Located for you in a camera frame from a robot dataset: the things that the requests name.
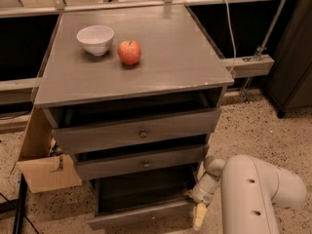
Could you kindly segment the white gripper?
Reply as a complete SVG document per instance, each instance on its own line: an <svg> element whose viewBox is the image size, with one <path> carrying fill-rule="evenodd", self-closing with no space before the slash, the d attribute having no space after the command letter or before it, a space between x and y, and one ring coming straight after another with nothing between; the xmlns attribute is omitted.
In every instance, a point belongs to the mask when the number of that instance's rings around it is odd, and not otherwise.
<svg viewBox="0 0 312 234"><path fill-rule="evenodd" d="M218 188L218 177L204 173L193 189L185 192L186 196L193 198L197 203L193 209L193 229L195 231L202 227L207 212L206 206L211 202Z"/></svg>

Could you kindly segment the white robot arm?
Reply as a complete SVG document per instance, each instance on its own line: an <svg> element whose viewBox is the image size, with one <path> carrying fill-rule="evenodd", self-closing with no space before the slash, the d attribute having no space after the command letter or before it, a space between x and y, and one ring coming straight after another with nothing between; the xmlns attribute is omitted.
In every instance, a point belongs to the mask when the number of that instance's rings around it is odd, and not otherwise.
<svg viewBox="0 0 312 234"><path fill-rule="evenodd" d="M193 229L202 227L215 192L221 192L223 234L280 234L276 207L297 209L306 185L296 173L249 155L228 160L209 156L204 173L188 196L193 199Z"/></svg>

